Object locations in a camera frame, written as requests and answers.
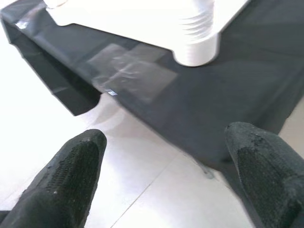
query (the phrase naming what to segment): white surface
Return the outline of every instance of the white surface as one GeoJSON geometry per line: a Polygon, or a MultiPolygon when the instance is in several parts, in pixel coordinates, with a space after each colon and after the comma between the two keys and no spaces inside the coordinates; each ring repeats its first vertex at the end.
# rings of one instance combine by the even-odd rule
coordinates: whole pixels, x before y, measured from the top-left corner
{"type": "MultiPolygon", "coordinates": [[[[191,158],[110,96],[103,95],[96,108],[73,117],[8,44],[2,29],[0,50],[0,209],[14,206],[68,139],[97,128],[107,136],[108,146],[87,228],[252,227],[217,172],[216,179],[207,179],[191,158]]],[[[304,100],[281,133],[302,156],[303,114],[304,100]]]]}
{"type": "Polygon", "coordinates": [[[195,67],[213,60],[220,31],[250,0],[45,0],[58,25],[84,25],[173,51],[195,67]]]}

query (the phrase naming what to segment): clear tape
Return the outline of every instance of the clear tape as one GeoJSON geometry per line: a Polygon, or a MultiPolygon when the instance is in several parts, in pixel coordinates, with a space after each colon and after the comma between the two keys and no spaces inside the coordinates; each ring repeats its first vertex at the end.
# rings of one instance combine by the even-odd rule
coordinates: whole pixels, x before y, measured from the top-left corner
{"type": "Polygon", "coordinates": [[[92,84],[112,96],[124,90],[150,103],[177,76],[155,63],[165,54],[166,50],[147,44],[139,44],[130,51],[110,44],[88,61],[98,71],[92,84]]]}
{"type": "Polygon", "coordinates": [[[38,12],[45,8],[46,4],[44,2],[39,3],[29,12],[27,12],[15,25],[21,30],[26,29],[29,23],[32,21],[33,17],[35,17],[38,12]]]}

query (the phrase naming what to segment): white floor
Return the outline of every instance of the white floor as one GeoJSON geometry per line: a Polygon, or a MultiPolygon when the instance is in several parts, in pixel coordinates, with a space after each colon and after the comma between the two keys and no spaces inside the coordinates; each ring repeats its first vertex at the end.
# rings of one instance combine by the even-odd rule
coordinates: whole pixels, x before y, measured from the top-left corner
{"type": "MultiPolygon", "coordinates": [[[[0,8],[11,0],[1,0],[0,8]]],[[[70,138],[97,128],[108,138],[87,228],[251,228],[220,174],[209,179],[187,155],[109,96],[73,117],[0,28],[0,210],[11,209],[70,138]]],[[[304,100],[281,133],[304,155],[304,100]]]]}

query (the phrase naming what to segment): white plastic object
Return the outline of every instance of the white plastic object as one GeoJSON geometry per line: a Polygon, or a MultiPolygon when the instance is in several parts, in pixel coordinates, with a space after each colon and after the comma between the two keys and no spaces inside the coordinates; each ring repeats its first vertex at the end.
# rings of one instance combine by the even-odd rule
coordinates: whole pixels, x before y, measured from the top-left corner
{"type": "Polygon", "coordinates": [[[182,65],[213,60],[225,26],[250,0],[44,0],[60,25],[72,23],[173,51],[182,65]]]}

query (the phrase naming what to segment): floor tile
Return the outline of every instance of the floor tile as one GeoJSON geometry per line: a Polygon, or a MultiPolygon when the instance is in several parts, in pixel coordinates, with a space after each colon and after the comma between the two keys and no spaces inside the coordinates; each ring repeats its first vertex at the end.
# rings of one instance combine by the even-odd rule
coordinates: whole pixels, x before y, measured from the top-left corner
{"type": "Polygon", "coordinates": [[[240,202],[217,179],[178,156],[114,228],[251,228],[240,202]]]}
{"type": "Polygon", "coordinates": [[[110,228],[179,154],[112,98],[102,99],[104,108],[90,128],[102,130],[108,146],[88,228],[110,228]]]}

